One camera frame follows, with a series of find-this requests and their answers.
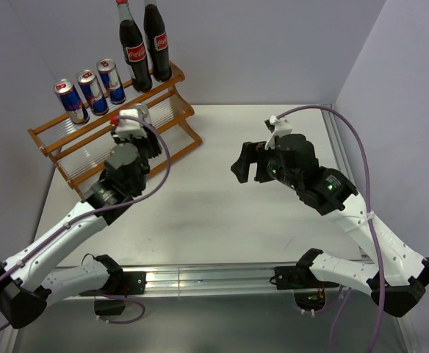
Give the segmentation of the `blue silver can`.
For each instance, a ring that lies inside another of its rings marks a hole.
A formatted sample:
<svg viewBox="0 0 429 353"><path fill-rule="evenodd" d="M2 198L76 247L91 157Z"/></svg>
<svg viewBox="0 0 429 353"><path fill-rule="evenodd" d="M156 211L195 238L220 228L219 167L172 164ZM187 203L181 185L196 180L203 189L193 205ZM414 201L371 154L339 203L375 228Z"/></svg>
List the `blue silver can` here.
<svg viewBox="0 0 429 353"><path fill-rule="evenodd" d="M68 79L61 79L53 84L54 93L73 124L86 124L89 114L74 84Z"/></svg>

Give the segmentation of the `cola bottle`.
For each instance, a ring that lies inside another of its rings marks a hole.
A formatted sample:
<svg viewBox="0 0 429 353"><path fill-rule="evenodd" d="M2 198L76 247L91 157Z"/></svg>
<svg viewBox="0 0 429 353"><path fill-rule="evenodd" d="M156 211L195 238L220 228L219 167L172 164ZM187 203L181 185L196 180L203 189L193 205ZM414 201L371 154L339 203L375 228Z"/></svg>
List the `cola bottle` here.
<svg viewBox="0 0 429 353"><path fill-rule="evenodd" d="M116 1L119 16L119 38L123 55L130 70L131 83L139 93L146 93L152 88L148 59L142 34L133 19L126 0Z"/></svg>
<svg viewBox="0 0 429 353"><path fill-rule="evenodd" d="M166 82L172 76L167 33L156 1L144 1L144 31L156 81Z"/></svg>

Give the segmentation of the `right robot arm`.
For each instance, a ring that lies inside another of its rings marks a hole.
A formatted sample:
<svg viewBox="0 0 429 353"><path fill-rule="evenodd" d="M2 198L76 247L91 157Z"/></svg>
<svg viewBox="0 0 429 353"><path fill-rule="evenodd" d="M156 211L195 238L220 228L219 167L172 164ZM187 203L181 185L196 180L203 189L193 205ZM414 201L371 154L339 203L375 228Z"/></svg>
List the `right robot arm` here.
<svg viewBox="0 0 429 353"><path fill-rule="evenodd" d="M369 256L360 264L334 257L320 249L309 249L293 268L275 269L279 290L338 284L359 290L384 311L403 317L425 294L429 284L429 257L405 245L376 215L367 212L364 197L340 171L319 164L314 146L301 134L266 142L245 142L231 171L241 183L248 181L249 168L256 165L256 182L278 181L296 192L299 199L340 227Z"/></svg>

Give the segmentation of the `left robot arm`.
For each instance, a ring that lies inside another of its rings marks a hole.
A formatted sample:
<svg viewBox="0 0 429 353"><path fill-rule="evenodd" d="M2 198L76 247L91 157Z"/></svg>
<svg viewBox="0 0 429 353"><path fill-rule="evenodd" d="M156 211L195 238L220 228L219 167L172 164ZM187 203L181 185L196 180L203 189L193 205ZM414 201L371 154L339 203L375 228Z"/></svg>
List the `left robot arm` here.
<svg viewBox="0 0 429 353"><path fill-rule="evenodd" d="M72 296L124 292L123 269L107 254L95 256L86 265L55 271L74 249L147 198L143 191L150 171L148 161L168 152L155 132L115 132L112 136L115 147L85 199L40 239L0 261L0 312L7 325L24 328L47 307Z"/></svg>

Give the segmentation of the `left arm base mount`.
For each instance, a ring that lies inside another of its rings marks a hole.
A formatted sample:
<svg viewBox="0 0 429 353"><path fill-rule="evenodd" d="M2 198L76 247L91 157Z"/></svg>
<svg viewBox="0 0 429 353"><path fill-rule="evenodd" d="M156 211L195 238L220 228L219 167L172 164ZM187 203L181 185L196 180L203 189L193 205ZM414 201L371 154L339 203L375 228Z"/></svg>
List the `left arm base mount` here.
<svg viewBox="0 0 429 353"><path fill-rule="evenodd" d="M123 279L113 288L101 289L98 292L110 296L143 295L146 285L146 273L144 271L124 271ZM94 313L98 316L111 317L120 316L129 307L124 301L117 299L95 299Z"/></svg>

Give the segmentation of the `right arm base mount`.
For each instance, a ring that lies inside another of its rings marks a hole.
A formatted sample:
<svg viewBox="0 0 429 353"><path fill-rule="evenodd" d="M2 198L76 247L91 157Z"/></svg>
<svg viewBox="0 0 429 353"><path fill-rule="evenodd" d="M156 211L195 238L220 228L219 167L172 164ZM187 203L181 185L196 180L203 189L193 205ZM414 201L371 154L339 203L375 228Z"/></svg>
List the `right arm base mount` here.
<svg viewBox="0 0 429 353"><path fill-rule="evenodd" d="M292 290L295 304L302 310L320 310L325 306L325 286L314 277L302 277L294 266L278 266L269 283L277 290Z"/></svg>

